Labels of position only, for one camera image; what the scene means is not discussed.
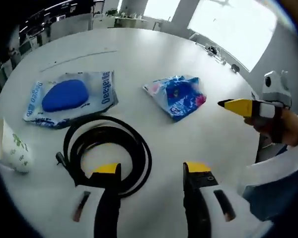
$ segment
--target blue sponge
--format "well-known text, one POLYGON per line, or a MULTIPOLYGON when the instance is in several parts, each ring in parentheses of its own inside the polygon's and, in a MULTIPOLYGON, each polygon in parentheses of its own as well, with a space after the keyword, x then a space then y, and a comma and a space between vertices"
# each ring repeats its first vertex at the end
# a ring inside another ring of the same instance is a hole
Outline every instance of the blue sponge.
POLYGON ((52 113, 77 108, 88 100, 88 91, 78 79, 67 80, 55 85, 43 98, 42 108, 52 113))

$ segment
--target chair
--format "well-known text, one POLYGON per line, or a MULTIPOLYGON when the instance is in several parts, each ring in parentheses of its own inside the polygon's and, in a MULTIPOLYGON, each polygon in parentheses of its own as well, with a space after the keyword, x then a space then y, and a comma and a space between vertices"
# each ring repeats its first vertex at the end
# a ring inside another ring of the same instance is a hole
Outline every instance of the chair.
POLYGON ((32 46, 31 46, 30 41, 26 41, 19 47, 19 52, 20 52, 21 56, 23 56, 31 51, 32 51, 32 46))

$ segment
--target ceiling light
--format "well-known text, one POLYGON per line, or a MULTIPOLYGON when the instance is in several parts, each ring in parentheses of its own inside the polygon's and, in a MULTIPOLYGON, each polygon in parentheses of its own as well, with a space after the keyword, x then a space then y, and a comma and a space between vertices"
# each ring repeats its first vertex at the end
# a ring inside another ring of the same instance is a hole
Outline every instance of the ceiling light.
POLYGON ((46 10, 46 11, 47 11, 47 10, 50 10, 50 9, 56 7, 56 6, 59 6, 59 5, 62 5, 62 4, 64 4, 64 3, 71 2, 71 1, 73 1, 73 0, 67 0, 67 1, 60 2, 60 3, 58 3, 58 4, 55 4, 54 6, 48 7, 48 8, 45 9, 45 10, 46 10))
POLYGON ((28 28, 28 26, 26 26, 22 30, 20 30, 19 33, 21 33, 22 31, 24 31, 26 28, 28 28))

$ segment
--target white sleeve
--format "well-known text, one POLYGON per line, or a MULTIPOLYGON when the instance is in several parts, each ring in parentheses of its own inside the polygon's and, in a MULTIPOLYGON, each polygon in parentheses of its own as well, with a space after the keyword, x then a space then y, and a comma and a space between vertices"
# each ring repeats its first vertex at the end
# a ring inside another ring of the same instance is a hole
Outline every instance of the white sleeve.
POLYGON ((285 178, 298 170, 298 145, 266 161, 247 166, 241 173, 241 185, 261 185, 285 178))

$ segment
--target blue floral package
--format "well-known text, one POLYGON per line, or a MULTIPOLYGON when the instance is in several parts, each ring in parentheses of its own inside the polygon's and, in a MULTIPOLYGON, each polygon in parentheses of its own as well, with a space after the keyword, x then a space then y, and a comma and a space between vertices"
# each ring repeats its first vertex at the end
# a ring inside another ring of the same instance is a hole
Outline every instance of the blue floral package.
POLYGON ((175 121, 194 112, 207 98, 200 79, 189 75, 156 80, 143 88, 175 121))

